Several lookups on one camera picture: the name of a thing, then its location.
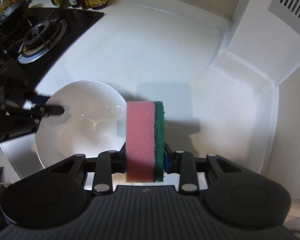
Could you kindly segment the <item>pink and green sponge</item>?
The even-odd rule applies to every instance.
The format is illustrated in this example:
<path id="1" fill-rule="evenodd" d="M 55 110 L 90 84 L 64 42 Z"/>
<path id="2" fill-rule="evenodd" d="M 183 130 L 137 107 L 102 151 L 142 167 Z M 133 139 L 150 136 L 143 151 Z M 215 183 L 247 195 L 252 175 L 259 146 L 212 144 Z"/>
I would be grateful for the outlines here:
<path id="1" fill-rule="evenodd" d="M 164 106 L 161 101 L 131 101 L 126 111 L 126 181 L 164 180 Z"/>

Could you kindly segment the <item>black glass gas stove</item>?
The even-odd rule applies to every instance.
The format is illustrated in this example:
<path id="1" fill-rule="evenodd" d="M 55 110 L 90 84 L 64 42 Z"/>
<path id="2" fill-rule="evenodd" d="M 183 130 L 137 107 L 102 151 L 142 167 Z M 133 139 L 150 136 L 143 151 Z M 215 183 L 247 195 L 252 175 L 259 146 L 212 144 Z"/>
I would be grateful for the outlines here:
<path id="1" fill-rule="evenodd" d="M 103 12 L 29 7 L 25 0 L 10 6 L 0 15 L 0 80 L 28 82 L 36 87 L 61 55 Z M 9 101 L 22 107 L 26 101 Z"/>

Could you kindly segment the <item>white ceramic bowl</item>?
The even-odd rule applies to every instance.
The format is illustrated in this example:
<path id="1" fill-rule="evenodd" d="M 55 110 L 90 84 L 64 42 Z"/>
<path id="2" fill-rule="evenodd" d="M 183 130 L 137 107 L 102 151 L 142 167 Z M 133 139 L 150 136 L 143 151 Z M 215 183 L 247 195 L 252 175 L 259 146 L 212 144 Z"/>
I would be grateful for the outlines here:
<path id="1" fill-rule="evenodd" d="M 62 115 L 42 118 L 35 135 L 38 159 L 47 168 L 74 154 L 94 158 L 120 150 L 126 140 L 126 101 L 114 88 L 93 80 L 70 83 L 49 100 Z"/>

